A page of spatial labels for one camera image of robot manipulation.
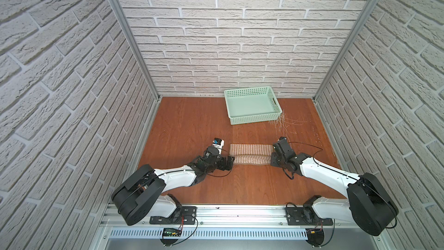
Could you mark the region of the striped beige dishcloth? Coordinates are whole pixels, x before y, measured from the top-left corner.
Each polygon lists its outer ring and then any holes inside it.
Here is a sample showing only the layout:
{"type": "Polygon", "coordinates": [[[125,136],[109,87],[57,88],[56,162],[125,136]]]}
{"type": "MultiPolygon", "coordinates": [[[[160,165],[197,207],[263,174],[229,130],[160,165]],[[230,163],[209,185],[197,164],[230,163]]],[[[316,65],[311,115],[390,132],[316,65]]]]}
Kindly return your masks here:
{"type": "Polygon", "coordinates": [[[264,144],[231,144],[230,156],[234,164],[266,166],[271,164],[272,145],[264,144]]]}

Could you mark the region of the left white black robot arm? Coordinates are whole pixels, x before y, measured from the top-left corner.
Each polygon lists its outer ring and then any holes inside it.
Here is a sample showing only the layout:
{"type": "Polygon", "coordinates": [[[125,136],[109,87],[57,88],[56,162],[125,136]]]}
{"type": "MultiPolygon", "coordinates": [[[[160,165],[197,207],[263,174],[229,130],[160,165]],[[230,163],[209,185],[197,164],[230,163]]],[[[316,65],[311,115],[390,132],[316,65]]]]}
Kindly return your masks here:
{"type": "Polygon", "coordinates": [[[199,184],[214,171],[231,171],[235,157],[222,156],[222,148],[207,147],[202,156],[174,169],[154,169],[145,164],[129,176],[112,193],[111,200],[125,223],[133,226],[147,216],[150,223],[175,225],[185,221],[192,224],[191,211],[171,194],[163,193],[199,184]]]}

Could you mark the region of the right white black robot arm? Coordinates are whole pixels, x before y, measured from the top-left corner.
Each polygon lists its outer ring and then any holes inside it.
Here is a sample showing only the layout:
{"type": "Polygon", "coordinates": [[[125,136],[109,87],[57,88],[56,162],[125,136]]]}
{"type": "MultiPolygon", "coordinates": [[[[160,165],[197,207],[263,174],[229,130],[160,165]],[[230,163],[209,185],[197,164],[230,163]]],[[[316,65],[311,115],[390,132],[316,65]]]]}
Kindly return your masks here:
{"type": "Polygon", "coordinates": [[[314,179],[344,196],[330,199],[312,196],[303,205],[302,217],[308,224],[316,219],[338,219],[355,223],[372,236],[397,226],[398,207],[373,174],[347,172],[325,164],[314,156],[296,153],[285,137],[273,145],[271,166],[279,167],[285,175],[314,179]]]}

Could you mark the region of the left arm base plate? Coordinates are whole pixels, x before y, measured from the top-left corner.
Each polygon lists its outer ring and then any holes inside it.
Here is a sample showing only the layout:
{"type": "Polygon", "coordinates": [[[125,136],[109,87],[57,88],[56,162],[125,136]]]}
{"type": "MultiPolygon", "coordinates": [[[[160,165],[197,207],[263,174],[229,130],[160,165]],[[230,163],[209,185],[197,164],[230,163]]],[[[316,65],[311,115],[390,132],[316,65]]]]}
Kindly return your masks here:
{"type": "Polygon", "coordinates": [[[197,213],[196,206],[182,206],[177,208],[169,217],[151,216],[151,225],[194,225],[197,213]]]}

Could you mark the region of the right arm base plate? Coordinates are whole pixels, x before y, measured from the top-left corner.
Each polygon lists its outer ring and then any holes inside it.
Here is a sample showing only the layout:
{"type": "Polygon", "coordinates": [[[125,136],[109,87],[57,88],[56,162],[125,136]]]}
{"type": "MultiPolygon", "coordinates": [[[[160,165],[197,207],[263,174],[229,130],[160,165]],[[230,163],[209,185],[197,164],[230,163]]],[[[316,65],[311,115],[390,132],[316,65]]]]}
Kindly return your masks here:
{"type": "Polygon", "coordinates": [[[289,226],[332,226],[331,218],[321,219],[309,207],[289,206],[285,207],[287,224],[289,226]]]}

